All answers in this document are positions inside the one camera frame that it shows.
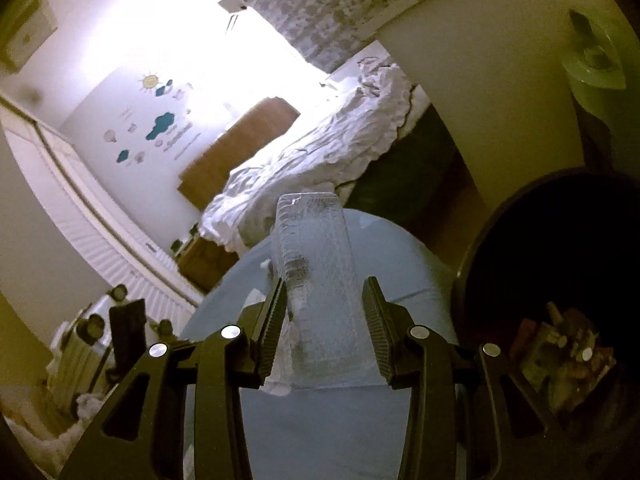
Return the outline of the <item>white radiator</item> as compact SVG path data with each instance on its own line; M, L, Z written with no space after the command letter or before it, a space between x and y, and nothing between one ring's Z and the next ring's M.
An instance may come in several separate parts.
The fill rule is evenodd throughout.
M203 294L115 204L73 144L6 104L1 125L27 184L75 252L107 284L125 285L132 299L143 297L152 318L183 326Z

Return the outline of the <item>clear plastic tray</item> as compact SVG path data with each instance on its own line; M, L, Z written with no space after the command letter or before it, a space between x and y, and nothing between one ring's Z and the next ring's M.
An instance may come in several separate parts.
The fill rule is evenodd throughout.
M273 396L294 390L378 386L352 246L333 193L288 193L271 230L274 273L288 295L271 375Z

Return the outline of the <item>white rumpled duvet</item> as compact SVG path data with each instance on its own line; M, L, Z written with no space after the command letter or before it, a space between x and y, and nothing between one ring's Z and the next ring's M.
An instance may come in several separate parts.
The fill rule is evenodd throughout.
M370 162L416 126L431 105L391 58L370 56L334 99L230 171L206 206L198 234L239 255L267 237L279 197L334 192L355 183Z

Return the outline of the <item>wooden bedside table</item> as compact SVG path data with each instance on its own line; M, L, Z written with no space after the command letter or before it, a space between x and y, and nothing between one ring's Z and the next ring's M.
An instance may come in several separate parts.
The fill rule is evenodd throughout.
M236 252L194 237L176 257L180 274L202 292L210 292L239 260Z

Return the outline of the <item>green air purifier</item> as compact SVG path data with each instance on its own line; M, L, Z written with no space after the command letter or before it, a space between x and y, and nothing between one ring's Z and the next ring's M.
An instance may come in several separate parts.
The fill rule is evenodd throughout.
M562 56L579 106L608 128L615 169L639 175L639 38L626 18L584 6L568 10L573 27Z

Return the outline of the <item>brown wooden headboard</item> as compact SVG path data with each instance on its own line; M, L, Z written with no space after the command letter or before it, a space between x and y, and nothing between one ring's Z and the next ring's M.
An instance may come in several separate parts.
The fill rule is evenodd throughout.
M297 118L299 111L280 96L261 100L183 170L178 192L203 211L234 168L285 134Z

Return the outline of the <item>white suitcase with wheels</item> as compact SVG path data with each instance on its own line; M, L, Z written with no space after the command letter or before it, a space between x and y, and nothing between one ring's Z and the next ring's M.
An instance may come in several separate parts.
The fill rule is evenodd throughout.
M117 384L107 377L107 371L115 366L108 311L134 300L128 298L127 287L118 284L58 328L51 342L53 359L47 365L47 389L60 412L78 419L80 396L104 396ZM146 314L146 304L145 315L146 350L158 342L171 344L177 340L167 318L151 318Z

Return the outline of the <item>white cabinet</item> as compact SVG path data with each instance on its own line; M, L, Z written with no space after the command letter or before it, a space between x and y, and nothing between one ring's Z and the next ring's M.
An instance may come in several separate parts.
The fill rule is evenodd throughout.
M489 209L582 164L568 0L399 0L365 32L425 91Z

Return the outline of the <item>black trash bin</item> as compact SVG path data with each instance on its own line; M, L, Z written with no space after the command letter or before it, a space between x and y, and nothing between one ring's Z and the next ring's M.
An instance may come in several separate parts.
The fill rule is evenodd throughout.
M471 479L639 474L639 183L565 169L521 188L465 255Z

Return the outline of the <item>cloud and sun wall stickers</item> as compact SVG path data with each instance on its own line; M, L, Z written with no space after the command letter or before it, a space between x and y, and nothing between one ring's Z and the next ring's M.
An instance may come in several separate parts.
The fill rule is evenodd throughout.
M183 78L145 74L139 91L102 136L117 166L142 165L149 158L179 160L198 140L193 84Z

